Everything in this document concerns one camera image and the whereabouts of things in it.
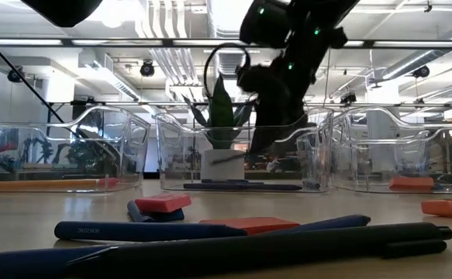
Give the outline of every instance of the clear plastic bin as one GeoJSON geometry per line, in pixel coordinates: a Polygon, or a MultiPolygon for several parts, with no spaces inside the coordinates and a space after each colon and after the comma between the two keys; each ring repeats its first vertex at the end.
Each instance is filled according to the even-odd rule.
{"type": "Polygon", "coordinates": [[[0,191],[107,192],[141,184],[150,124],[93,106],[73,122],[1,123],[0,191]]]}
{"type": "Polygon", "coordinates": [[[452,123],[410,124],[393,110],[354,108],[335,118],[331,185],[376,193],[452,194],[452,123]],[[395,184],[395,177],[407,178],[395,184]]]}
{"type": "Polygon", "coordinates": [[[331,109],[310,110],[289,127],[193,129],[169,114],[156,115],[156,122],[160,183],[165,190],[325,192],[328,189],[331,109]],[[286,129],[283,140],[277,140],[262,154],[244,156],[256,131],[278,133],[280,128],[286,129]],[[226,146],[217,150],[209,136],[213,133],[237,137],[220,144],[215,142],[215,146],[226,146]],[[212,159],[231,157],[236,159],[217,164],[218,168],[210,167],[212,159]]]}

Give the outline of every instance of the wooden table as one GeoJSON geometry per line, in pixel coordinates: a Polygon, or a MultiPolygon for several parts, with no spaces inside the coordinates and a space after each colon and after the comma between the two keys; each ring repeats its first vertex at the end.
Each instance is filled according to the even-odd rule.
{"type": "MultiPolygon", "coordinates": [[[[57,241],[61,220],[126,221],[130,199],[160,192],[158,181],[109,195],[0,194],[0,252],[86,245],[57,241]]],[[[300,223],[349,214],[372,217],[371,224],[432,222],[452,228],[452,219],[425,216],[420,202],[439,195],[362,194],[331,189],[329,195],[189,192],[186,222],[248,216],[274,216],[300,223]]],[[[305,266],[231,274],[221,278],[452,278],[452,240],[442,254],[399,260],[375,258],[313,263],[305,266]]]]}

